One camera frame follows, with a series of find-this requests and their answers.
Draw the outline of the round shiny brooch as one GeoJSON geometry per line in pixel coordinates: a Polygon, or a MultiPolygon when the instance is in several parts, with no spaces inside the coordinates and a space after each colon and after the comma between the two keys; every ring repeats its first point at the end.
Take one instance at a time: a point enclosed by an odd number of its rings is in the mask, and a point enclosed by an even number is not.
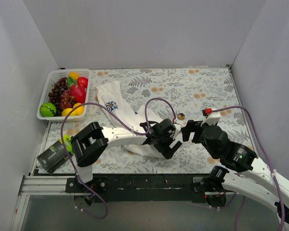
{"type": "Polygon", "coordinates": [[[184,115],[183,113],[179,113],[179,114],[177,115],[177,118],[178,118],[179,120],[185,120],[185,115],[184,115]]]}

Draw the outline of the white t-shirt with flower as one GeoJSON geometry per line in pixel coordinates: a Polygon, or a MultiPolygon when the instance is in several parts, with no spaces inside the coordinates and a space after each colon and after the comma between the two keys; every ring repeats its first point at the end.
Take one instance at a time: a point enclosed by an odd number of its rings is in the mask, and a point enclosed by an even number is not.
{"type": "MultiPolygon", "coordinates": [[[[96,87],[98,103],[105,106],[108,111],[115,114],[124,124],[133,128],[145,122],[145,106],[142,105],[135,112],[132,107],[123,99],[119,81],[102,84],[96,87]]],[[[152,145],[125,145],[124,148],[134,154],[145,157],[164,159],[163,155],[152,145]]]]}

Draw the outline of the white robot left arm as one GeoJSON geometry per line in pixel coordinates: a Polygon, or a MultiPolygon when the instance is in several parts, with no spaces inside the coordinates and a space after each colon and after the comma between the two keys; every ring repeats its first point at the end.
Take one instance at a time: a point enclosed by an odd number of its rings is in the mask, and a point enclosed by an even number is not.
{"type": "Polygon", "coordinates": [[[182,145],[175,138],[181,126],[170,119],[161,122],[140,123],[131,129],[101,127],[92,122],[71,138],[71,146],[77,161],[76,186],[81,192],[89,192],[93,186],[92,166],[107,148],[125,145],[149,145],[165,159],[171,159],[182,145]]]}

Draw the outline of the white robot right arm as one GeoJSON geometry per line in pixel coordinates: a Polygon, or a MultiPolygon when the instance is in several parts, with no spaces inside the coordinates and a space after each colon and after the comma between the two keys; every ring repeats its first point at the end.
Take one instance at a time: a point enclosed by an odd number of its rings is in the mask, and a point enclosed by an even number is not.
{"type": "Polygon", "coordinates": [[[181,129],[183,141],[200,143],[221,166],[210,173],[208,185],[213,191],[222,188],[253,199],[277,212],[289,224],[289,180],[268,166],[243,144],[230,141],[219,126],[189,120],[181,129]]]}

